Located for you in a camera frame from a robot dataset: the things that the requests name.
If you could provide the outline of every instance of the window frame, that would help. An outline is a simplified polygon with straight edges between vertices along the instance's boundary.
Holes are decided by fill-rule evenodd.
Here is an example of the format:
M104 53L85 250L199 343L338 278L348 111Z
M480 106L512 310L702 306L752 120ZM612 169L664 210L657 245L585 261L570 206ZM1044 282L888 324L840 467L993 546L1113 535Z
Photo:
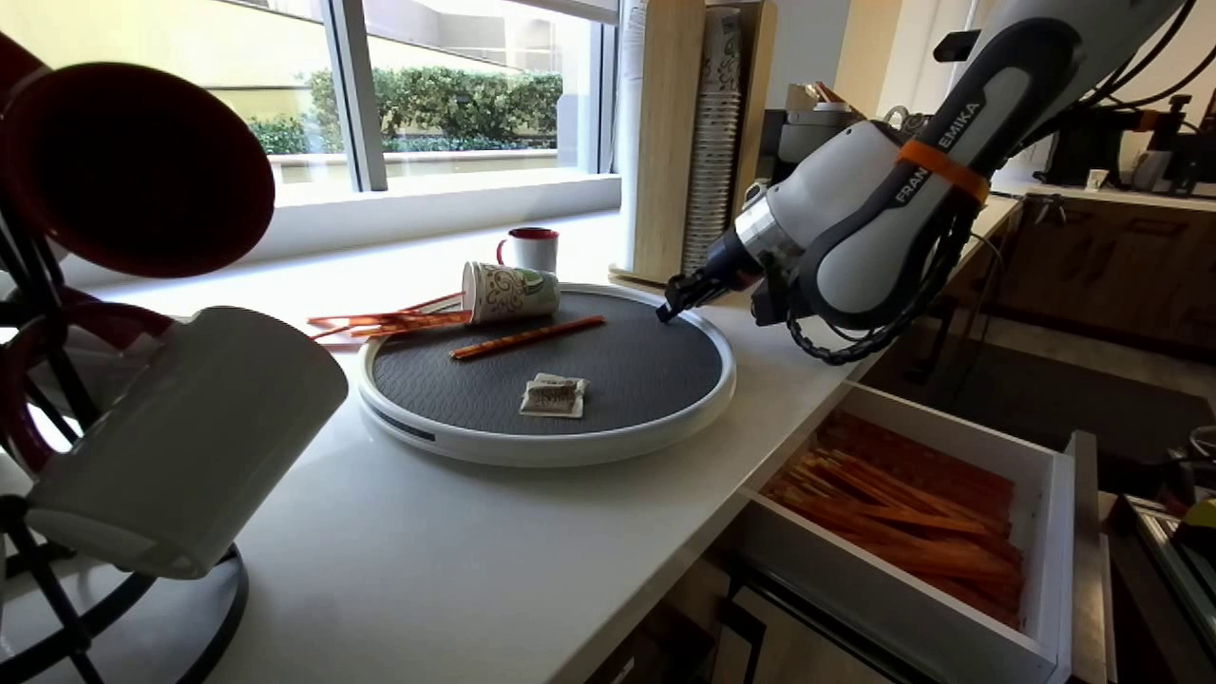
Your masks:
M593 73L588 111L593 129L588 164L581 169L521 169L467 176L445 186L391 190L384 176L384 145L376 129L374 62L360 0L319 0L323 30L333 58L333 90L347 129L347 150L353 164L348 192L293 196L272 206L272 220L263 242L241 261L313 258L331 250L438 240L474 229L535 225L550 217L612 214L619 210L616 179L616 26L588 22L593 30ZM73 285L114 285L127 274L66 258Z

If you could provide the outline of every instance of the mug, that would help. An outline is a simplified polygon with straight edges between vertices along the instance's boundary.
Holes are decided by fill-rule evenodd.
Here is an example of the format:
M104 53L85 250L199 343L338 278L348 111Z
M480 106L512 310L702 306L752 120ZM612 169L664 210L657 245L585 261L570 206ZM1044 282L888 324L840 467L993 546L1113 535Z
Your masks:
M498 267L521 267L541 274L557 274L557 233L555 229L508 229L493 245Z
M201 576L347 397L307 335L206 306L32 490L32 528L104 562Z

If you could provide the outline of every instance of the cabinet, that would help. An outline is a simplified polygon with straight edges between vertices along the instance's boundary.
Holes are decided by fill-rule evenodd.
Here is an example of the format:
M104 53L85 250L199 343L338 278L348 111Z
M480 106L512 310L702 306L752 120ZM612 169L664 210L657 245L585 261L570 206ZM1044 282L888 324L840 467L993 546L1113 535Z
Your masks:
M1216 353L1216 214L1025 196L997 306L1088 335Z

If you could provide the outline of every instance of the windowsill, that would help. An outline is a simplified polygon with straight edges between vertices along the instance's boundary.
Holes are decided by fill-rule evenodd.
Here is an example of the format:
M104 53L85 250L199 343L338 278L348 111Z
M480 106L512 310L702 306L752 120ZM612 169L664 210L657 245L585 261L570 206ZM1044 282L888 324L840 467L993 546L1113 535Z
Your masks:
M521 169L424 179L417 190L280 202L263 242L237 267L417 242L612 210L619 210L616 176ZM60 267L76 287L142 282L73 254Z
M585 214L543 220L557 229L557 278L609 285L609 258L619 242L616 214ZM395 310L431 296L460 291L462 261L493 261L498 229L467 229L447 236L417 236L304 258L241 261L201 278L127 278L90 287L104 300L142 305L175 318L191 318L213 305L253 306L293 325L307 316Z
M593 179L557 167L557 150L384 150L388 192L535 186L555 179ZM271 155L277 206L314 206L353 196L348 155Z

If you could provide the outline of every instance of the glass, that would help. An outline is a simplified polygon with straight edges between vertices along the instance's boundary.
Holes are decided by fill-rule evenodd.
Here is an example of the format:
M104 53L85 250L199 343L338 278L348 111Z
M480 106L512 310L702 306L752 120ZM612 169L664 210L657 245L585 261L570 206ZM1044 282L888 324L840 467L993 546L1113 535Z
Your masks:
M391 190L588 169L597 22L505 0L366 0Z
M348 155L319 103L323 0L4 0L4 33L48 69L130 62L228 103L263 140L277 196L348 192Z

